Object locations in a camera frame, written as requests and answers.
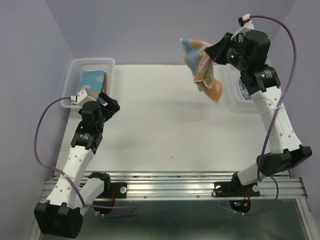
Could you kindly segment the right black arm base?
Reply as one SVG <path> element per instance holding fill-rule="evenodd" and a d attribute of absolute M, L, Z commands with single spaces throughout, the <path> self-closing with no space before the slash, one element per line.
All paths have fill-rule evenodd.
<path fill-rule="evenodd" d="M 242 185 L 237 174 L 234 173 L 231 180 L 214 182 L 212 195 L 217 198 L 259 197 L 258 183 Z"/>

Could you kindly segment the light blue spotted towel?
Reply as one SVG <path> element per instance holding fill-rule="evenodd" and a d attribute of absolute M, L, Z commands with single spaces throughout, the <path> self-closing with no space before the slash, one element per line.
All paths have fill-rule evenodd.
<path fill-rule="evenodd" d="M 78 89 L 89 89 L 91 96 L 97 100 L 99 93 L 103 92 L 104 73 L 102 69 L 84 71 Z"/>

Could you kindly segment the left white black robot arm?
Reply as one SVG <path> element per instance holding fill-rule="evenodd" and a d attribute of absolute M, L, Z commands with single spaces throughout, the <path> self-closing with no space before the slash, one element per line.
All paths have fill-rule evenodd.
<path fill-rule="evenodd" d="M 80 186 L 82 177 L 95 156 L 103 139 L 104 124 L 120 110 L 115 99 L 101 92 L 94 99 L 83 88 L 76 96 L 81 115 L 72 138 L 68 158 L 60 176 L 43 203 L 37 203 L 34 215 L 40 232 L 75 239 L 82 228 L 85 212 L 97 196 L 111 193 L 111 180 L 107 173 L 94 172 L 87 184 Z"/>

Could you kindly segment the orange pink patterned towel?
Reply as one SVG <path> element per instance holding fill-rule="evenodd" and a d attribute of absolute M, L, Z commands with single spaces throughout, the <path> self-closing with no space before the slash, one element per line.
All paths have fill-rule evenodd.
<path fill-rule="evenodd" d="M 184 49 L 184 63 L 191 70 L 193 82 L 199 91 L 203 92 L 213 102 L 217 103 L 223 93 L 223 85 L 214 77 L 214 65 L 205 50 L 212 45 L 208 42 L 182 38 Z"/>

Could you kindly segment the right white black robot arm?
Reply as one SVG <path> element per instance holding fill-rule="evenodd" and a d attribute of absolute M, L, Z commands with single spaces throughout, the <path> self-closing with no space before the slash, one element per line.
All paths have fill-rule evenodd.
<path fill-rule="evenodd" d="M 267 131 L 264 147 L 256 163 L 236 172 L 230 182 L 231 192 L 242 195 L 248 185 L 273 174 L 290 170 L 312 155 L 297 137 L 285 105 L 277 71 L 266 64 L 271 41 L 267 34 L 249 30 L 233 36 L 227 32 L 205 52 L 219 65 L 230 64 L 240 72 L 240 80 L 255 103 Z"/>

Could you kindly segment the white blue patterned towel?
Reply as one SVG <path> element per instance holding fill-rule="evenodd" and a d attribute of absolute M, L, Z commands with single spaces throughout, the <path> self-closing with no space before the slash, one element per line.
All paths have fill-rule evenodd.
<path fill-rule="evenodd" d="M 237 87 L 238 87 L 240 98 L 243 101 L 252 101 L 252 97 L 249 95 L 248 89 L 243 84 L 240 78 L 238 79 Z"/>

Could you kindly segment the brown orange towel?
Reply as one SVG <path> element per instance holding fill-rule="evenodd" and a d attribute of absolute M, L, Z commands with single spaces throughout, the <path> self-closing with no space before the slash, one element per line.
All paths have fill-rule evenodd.
<path fill-rule="evenodd" d="M 106 94 L 108 92 L 108 74 L 105 72 L 103 77 L 103 92 Z"/>

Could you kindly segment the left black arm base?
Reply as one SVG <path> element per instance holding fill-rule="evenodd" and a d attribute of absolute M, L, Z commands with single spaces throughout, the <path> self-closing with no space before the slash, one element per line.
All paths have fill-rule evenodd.
<path fill-rule="evenodd" d="M 103 192 L 98 199 L 125 199 L 127 197 L 128 184 L 126 182 L 114 182 L 109 174 L 105 172 L 93 172 L 88 178 L 99 179 L 103 182 Z"/>

